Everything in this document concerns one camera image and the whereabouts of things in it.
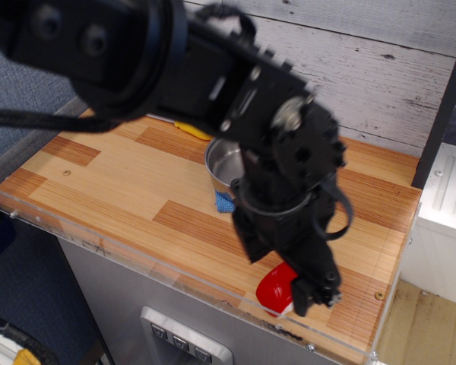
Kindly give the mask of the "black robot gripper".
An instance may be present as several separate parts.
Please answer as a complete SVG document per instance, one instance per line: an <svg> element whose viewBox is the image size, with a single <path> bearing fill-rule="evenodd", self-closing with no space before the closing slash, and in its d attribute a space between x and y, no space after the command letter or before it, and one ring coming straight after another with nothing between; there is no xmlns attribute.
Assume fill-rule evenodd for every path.
<svg viewBox="0 0 456 365"><path fill-rule="evenodd" d="M341 301L341 276L329 240L344 235L328 233L336 202L344 194L335 182L321 182L298 205L274 211L254 200L243 182L231 185L236 206L233 224L251 263L275 251L297 273L291 282L294 311L305 317L315 304L333 306Z"/></svg>

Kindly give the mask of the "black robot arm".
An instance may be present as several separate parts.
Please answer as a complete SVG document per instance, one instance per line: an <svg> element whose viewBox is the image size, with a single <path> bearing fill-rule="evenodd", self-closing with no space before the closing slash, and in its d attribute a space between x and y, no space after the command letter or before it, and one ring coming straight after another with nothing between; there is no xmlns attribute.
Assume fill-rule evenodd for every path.
<svg viewBox="0 0 456 365"><path fill-rule="evenodd" d="M289 62L255 45L241 10L181 1L0 1L0 51L65 76L93 110L85 119L0 109L0 126L108 132L147 114L240 147L233 222L252 262L277 252L295 271L296 313L333 306L340 274L328 242L344 162L338 124Z"/></svg>

